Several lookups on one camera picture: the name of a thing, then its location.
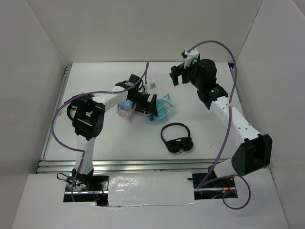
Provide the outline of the teal cat ear headphones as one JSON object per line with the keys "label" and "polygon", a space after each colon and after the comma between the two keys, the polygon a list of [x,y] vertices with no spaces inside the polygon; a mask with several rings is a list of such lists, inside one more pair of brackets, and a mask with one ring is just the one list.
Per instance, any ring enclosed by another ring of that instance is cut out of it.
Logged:
{"label": "teal cat ear headphones", "polygon": [[152,114],[147,115],[148,119],[151,122],[161,121],[169,114],[170,110],[173,107],[170,94],[166,94],[163,98],[157,99],[156,105],[157,105],[158,116],[156,117],[153,116]]}

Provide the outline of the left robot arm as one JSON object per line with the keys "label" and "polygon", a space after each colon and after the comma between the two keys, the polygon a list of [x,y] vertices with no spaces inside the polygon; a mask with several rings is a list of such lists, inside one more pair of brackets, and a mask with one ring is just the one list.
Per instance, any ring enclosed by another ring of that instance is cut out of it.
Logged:
{"label": "left robot arm", "polygon": [[99,96],[84,95],[78,99],[72,126],[77,139],[77,156],[72,177],[82,190],[93,186],[93,151],[97,136],[102,132],[105,113],[127,100],[135,110],[144,115],[157,115],[157,95],[142,92],[137,83],[142,80],[132,74],[126,81],[115,84],[113,89]]}

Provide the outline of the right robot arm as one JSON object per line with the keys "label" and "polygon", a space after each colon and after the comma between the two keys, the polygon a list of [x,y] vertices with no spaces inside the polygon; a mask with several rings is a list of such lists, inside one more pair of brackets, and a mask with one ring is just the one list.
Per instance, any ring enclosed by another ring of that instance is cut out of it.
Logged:
{"label": "right robot arm", "polygon": [[209,59],[193,60],[188,66],[183,63],[171,68],[170,77],[175,86],[178,77],[182,83],[191,83],[197,89],[199,99],[229,128],[225,138],[233,137],[237,150],[232,158],[212,165],[199,184],[205,182],[217,187],[226,176],[245,176],[270,164],[272,139],[253,128],[243,115],[230,103],[229,95],[216,80],[217,68]]}

